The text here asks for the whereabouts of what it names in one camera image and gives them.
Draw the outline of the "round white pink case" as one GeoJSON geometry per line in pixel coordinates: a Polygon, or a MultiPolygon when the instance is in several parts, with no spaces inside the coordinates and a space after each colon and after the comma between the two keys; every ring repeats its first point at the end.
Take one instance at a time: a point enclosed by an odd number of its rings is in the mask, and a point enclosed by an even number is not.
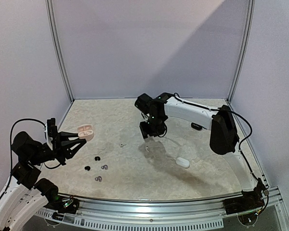
{"type": "Polygon", "coordinates": [[[77,128],[78,137],[80,139],[85,139],[86,141],[90,141],[94,138],[94,131],[92,125],[85,124],[81,125],[77,128]]]}

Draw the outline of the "white oval charging case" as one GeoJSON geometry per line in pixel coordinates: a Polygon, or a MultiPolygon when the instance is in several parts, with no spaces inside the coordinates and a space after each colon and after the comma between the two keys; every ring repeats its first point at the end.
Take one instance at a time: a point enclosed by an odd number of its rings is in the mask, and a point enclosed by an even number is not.
{"type": "Polygon", "coordinates": [[[182,158],[182,157],[177,157],[175,160],[175,163],[178,166],[181,166],[183,168],[189,168],[190,167],[190,161],[185,159],[185,158],[182,158]]]}

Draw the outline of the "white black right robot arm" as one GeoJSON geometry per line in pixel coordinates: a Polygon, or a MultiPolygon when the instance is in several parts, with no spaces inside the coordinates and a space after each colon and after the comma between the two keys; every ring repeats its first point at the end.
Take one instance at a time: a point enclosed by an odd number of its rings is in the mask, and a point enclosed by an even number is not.
{"type": "Polygon", "coordinates": [[[229,106],[209,107],[184,100],[178,94],[162,93],[152,98],[143,93],[134,103],[135,107],[146,116],[140,123],[144,139],[163,137],[168,131],[166,120],[170,117],[188,121],[198,130],[209,130],[211,150],[224,157],[236,175],[243,192],[239,205],[244,210],[251,209],[258,202],[258,195],[253,192],[259,185],[252,168],[243,154],[242,140],[233,116],[236,115],[229,106]]]}

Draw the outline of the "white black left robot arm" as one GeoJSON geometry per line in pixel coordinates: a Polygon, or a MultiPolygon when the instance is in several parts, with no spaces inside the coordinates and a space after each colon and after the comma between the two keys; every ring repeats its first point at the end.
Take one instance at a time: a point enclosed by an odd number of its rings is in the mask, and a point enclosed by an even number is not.
{"type": "Polygon", "coordinates": [[[26,132],[18,133],[11,150],[18,156],[7,183],[0,193],[0,231],[19,231],[42,207],[59,214],[75,214],[79,200],[62,197],[58,187],[40,178],[38,165],[57,160],[61,166],[86,144],[76,133],[51,135],[47,143],[33,140],[26,132]]]}

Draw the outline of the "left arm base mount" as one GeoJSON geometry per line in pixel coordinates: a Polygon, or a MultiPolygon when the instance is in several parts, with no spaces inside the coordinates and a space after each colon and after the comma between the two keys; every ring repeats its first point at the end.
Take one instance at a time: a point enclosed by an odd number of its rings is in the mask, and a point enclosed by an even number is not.
{"type": "Polygon", "coordinates": [[[79,208],[80,201],[79,199],[69,196],[69,197],[62,197],[59,196],[59,199],[55,202],[48,203],[45,207],[47,209],[51,209],[56,211],[59,214],[76,214],[79,208]]]}

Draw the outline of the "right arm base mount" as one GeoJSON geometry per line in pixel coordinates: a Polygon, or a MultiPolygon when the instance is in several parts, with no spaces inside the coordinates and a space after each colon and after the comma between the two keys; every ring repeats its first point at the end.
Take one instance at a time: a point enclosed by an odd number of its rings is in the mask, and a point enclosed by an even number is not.
{"type": "Polygon", "coordinates": [[[227,215],[254,211],[255,209],[265,207],[263,190],[261,188],[254,188],[253,191],[242,191],[241,193],[242,195],[239,197],[223,200],[223,208],[227,215]]]}

